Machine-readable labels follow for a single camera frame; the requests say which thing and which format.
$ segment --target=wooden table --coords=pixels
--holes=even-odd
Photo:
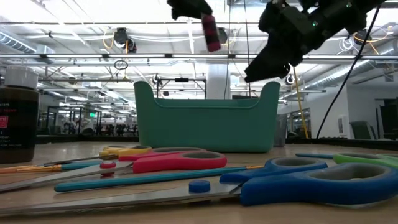
[[[64,144],[38,145],[32,164],[88,157],[97,155],[107,144],[132,146],[129,143],[114,142],[74,142]],[[370,154],[395,153],[375,149],[358,149],[339,146],[289,145],[275,148],[267,154],[227,154],[228,166],[263,165],[273,157],[294,156],[295,153],[333,154],[339,152],[364,152]],[[325,160],[334,165],[332,160]],[[1,174],[0,184],[31,179],[48,174]],[[119,174],[129,177],[132,174]],[[80,177],[79,180],[97,179],[98,176]],[[213,182],[218,177],[204,178]],[[125,195],[153,190],[163,190],[186,185],[190,180],[179,180],[157,184],[143,184],[127,187],[114,187],[100,190],[88,190],[73,193],[57,194],[53,191],[55,183],[3,193],[0,196],[0,208],[33,205],[38,203],[65,202],[89,198]],[[66,224],[66,223],[163,223],[163,224],[207,224],[207,223],[398,223],[398,199],[383,202],[375,207],[348,209],[309,203],[280,203],[255,207],[242,207],[238,202],[220,202],[211,205],[163,205],[146,207],[107,208],[85,210],[82,212],[61,212],[51,214],[2,216],[0,223],[30,224]]]

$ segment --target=ceiling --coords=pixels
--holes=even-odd
[[[37,49],[40,45],[51,48],[57,54],[124,54],[115,44],[112,45],[113,32],[118,27],[127,28],[127,33],[137,46],[138,54],[207,54],[206,44],[200,21],[180,17],[176,21],[171,18],[171,8],[166,0],[0,0],[0,32]],[[236,1],[232,7],[224,0],[207,0],[213,9],[217,26],[224,27],[229,36],[229,44],[216,54],[251,54],[256,55],[267,43],[267,34],[261,32],[257,23],[265,4],[248,0],[243,7]],[[397,26],[394,15],[398,9],[383,8],[379,13],[373,32],[373,39],[380,39],[374,47],[390,42],[395,38]],[[374,11],[368,13],[368,24]],[[345,40],[347,33],[343,30],[310,55],[346,55],[356,54],[352,38]],[[20,54],[20,52],[0,44],[1,54]],[[376,53],[367,45],[365,54]],[[213,63],[227,64],[226,59],[168,59],[168,58],[138,58],[127,60],[129,66],[117,71],[113,63],[116,59],[107,61],[100,59],[55,59],[53,64],[37,64],[34,60],[1,60],[0,66],[10,64],[25,64],[40,73],[42,82],[39,88],[54,89],[58,96],[76,95],[91,101],[102,102],[113,98],[116,102],[125,99],[134,104],[134,92],[113,91],[109,96],[100,96],[95,91],[85,91],[80,94],[59,91],[59,89],[87,88],[89,82],[78,82],[71,85],[59,82],[75,77],[77,79],[94,80],[92,85],[109,89],[133,89],[133,82],[146,80],[152,83],[152,78],[158,74],[161,78],[206,78],[208,67]],[[243,81],[247,59],[228,60],[231,75],[237,80],[231,90],[233,94],[247,95],[248,85]],[[322,73],[340,65],[339,60],[328,60],[318,63],[305,62],[297,66],[296,72],[300,85],[310,82]],[[283,90],[290,90],[284,80],[279,78],[263,80],[251,84],[252,90],[260,90],[265,83],[277,81]],[[189,89],[192,91],[169,91],[164,98],[204,98],[200,84],[194,82],[170,82],[165,90]]]

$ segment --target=plastic bin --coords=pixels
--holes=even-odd
[[[171,100],[154,98],[147,82],[135,82],[140,143],[267,152],[274,143],[279,88],[279,83],[269,82],[257,99]]]

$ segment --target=black cable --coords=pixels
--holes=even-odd
[[[246,16],[246,0],[243,0],[243,7],[244,7],[244,22],[246,24],[246,43],[248,45],[248,65],[250,64],[250,56],[249,56],[249,31],[248,31],[248,19]],[[251,96],[251,86],[249,83],[249,97]]]
[[[374,16],[373,16],[373,19],[372,19],[372,22],[371,22],[371,25],[369,26],[369,30],[368,30],[368,32],[366,33],[366,36],[365,36],[365,38],[364,38],[364,42],[362,43],[361,48],[359,49],[358,54],[357,54],[357,56],[355,57],[355,60],[354,60],[354,62],[353,62],[353,64],[352,64],[351,68],[349,69],[349,71],[348,71],[348,73],[347,73],[347,75],[346,75],[346,77],[345,77],[343,83],[341,84],[340,89],[338,90],[338,92],[337,92],[335,98],[333,99],[333,101],[331,102],[331,104],[330,104],[328,110],[326,111],[325,117],[323,118],[322,123],[321,123],[321,126],[319,127],[319,130],[318,130],[318,133],[317,133],[317,139],[319,138],[319,134],[321,133],[322,127],[323,127],[323,125],[325,124],[326,118],[327,118],[328,115],[329,115],[329,112],[330,112],[330,110],[331,110],[331,107],[335,104],[335,101],[337,100],[338,96],[340,95],[341,91],[343,90],[343,88],[344,88],[344,86],[345,86],[345,84],[346,84],[346,82],[347,82],[349,76],[351,75],[351,72],[354,70],[354,67],[355,67],[356,62],[361,58],[361,53],[362,53],[362,51],[363,51],[363,49],[364,49],[364,47],[365,47],[365,45],[366,45],[366,41],[368,40],[368,37],[370,36],[370,33],[371,33],[371,31],[372,31],[372,27],[373,27],[373,25],[374,25],[374,22],[376,21],[377,15],[379,14],[380,7],[381,7],[381,5],[378,5],[378,6],[377,6],[376,12],[374,13]]]
[[[228,86],[228,68],[229,68],[229,37],[231,35],[231,4],[229,5],[229,19],[228,19],[228,48],[227,48],[227,59],[226,59],[226,79],[225,79],[225,89],[224,89],[224,100],[225,100],[225,94],[226,94],[226,88]]]

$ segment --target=blue handle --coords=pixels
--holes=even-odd
[[[72,162],[69,164],[61,165],[62,170],[75,170],[75,169],[82,169],[93,165],[99,165],[103,161],[85,161],[85,162]]]
[[[242,171],[242,170],[246,170],[246,167],[225,167],[225,168],[218,168],[218,169],[181,172],[181,173],[175,173],[175,174],[146,175],[146,176],[141,176],[141,177],[70,182],[70,183],[57,184],[54,187],[54,190],[56,192],[69,192],[69,191],[73,191],[73,190],[96,189],[96,188],[114,187],[114,186],[120,186],[120,185],[146,184],[146,183],[171,181],[171,180],[182,180],[182,179],[191,179],[191,178],[199,178],[199,177],[211,177],[211,176],[226,174],[229,172],[237,172],[237,171]]]
[[[376,168],[372,168],[373,171],[364,171],[364,166]],[[380,175],[351,180],[360,176],[372,176],[372,173]],[[312,202],[361,205],[386,200],[397,194],[396,169],[374,164],[347,163],[321,170],[251,179],[242,186],[241,203],[260,205]]]
[[[320,158],[320,159],[333,159],[333,155],[331,155],[331,154],[296,153],[296,156],[299,156],[299,157]]]
[[[255,177],[281,175],[326,167],[328,167],[326,162],[319,161],[318,159],[297,157],[276,158],[267,161],[264,168],[224,174],[220,177],[220,183],[245,183]]]

